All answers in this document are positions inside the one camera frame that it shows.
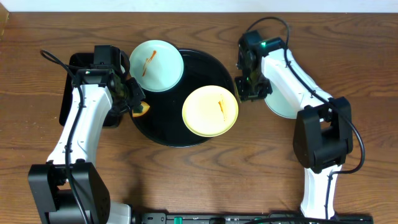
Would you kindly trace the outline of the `orange green sponge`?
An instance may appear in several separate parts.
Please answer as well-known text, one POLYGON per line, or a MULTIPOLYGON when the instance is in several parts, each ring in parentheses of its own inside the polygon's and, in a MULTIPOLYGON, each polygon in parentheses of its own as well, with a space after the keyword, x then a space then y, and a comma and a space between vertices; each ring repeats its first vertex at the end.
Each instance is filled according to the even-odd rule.
POLYGON ((140 105, 133 107, 132 117, 136 118, 136 117, 140 117, 140 116, 146 114, 148 112, 149 108, 150 108, 150 106, 146 102, 141 101, 140 105))

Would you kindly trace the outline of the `light green plate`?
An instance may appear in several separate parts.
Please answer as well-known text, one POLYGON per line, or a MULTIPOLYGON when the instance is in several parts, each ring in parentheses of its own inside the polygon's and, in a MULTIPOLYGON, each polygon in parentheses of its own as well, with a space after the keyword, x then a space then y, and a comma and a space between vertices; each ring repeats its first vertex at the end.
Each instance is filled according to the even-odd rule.
POLYGON ((297 112, 278 89, 272 90, 272 93, 266 96, 265 102, 269 109, 278 116, 287 119, 295 119, 297 117, 297 112))
POLYGON ((130 74, 147 91, 162 92, 181 79, 184 63, 181 53, 163 40, 148 40, 138 45, 129 58, 130 74))

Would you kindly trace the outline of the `yellow plate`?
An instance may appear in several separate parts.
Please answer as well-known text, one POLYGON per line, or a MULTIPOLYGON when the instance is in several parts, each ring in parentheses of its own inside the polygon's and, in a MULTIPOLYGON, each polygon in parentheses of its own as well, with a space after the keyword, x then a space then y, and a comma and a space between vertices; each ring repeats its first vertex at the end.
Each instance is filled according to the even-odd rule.
POLYGON ((184 101, 182 118, 196 135, 211 138, 227 132, 238 118, 235 96, 227 89, 208 85, 193 91, 184 101))

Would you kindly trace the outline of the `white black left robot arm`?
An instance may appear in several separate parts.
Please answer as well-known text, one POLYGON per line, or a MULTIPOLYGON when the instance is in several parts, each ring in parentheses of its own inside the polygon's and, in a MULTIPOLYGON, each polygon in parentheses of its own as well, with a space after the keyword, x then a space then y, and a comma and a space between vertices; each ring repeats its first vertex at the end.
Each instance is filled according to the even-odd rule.
POLYGON ((42 223, 132 223, 132 207, 111 201, 95 167, 101 130, 114 101, 123 113, 141 110, 135 78, 113 69, 81 69, 72 77, 72 104, 62 135, 45 164, 34 164, 29 186, 42 223))

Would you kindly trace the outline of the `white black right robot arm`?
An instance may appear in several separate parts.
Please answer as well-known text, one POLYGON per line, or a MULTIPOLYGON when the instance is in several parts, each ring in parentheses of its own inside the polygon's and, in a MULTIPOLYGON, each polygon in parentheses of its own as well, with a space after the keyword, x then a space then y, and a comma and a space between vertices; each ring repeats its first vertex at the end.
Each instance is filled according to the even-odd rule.
POLYGON ((305 173, 301 212, 331 220, 336 178, 353 149, 350 103, 322 90, 283 47, 240 46, 236 66, 242 101, 263 99, 275 114, 295 120, 293 149, 305 173))

